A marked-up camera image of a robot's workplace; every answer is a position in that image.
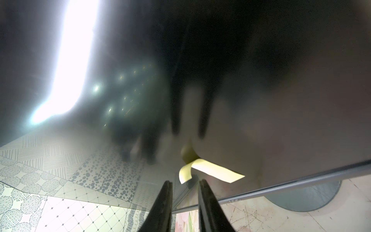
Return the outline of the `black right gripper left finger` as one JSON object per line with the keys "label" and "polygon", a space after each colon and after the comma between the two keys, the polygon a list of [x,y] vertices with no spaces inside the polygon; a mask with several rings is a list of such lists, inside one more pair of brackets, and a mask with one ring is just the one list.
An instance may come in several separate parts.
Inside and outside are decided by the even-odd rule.
{"label": "black right gripper left finger", "polygon": [[165,181],[139,232],[170,232],[172,225],[173,184]]}

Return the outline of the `yellow sticky note bottom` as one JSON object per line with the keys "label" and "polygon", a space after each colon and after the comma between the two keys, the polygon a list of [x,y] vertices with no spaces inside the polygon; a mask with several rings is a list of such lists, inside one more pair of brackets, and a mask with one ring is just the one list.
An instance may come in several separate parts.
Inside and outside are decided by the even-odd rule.
{"label": "yellow sticky note bottom", "polygon": [[184,184],[192,179],[192,169],[201,171],[209,176],[212,176],[227,183],[233,183],[245,177],[242,174],[239,174],[212,162],[206,161],[204,159],[196,159],[180,169],[179,181],[181,184]]}

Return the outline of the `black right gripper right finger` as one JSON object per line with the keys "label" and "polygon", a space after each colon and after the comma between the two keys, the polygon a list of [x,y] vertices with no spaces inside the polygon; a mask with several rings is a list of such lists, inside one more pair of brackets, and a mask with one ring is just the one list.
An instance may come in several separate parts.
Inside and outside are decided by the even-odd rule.
{"label": "black right gripper right finger", "polygon": [[208,182],[199,183],[199,229],[200,232],[235,232],[218,203]]}

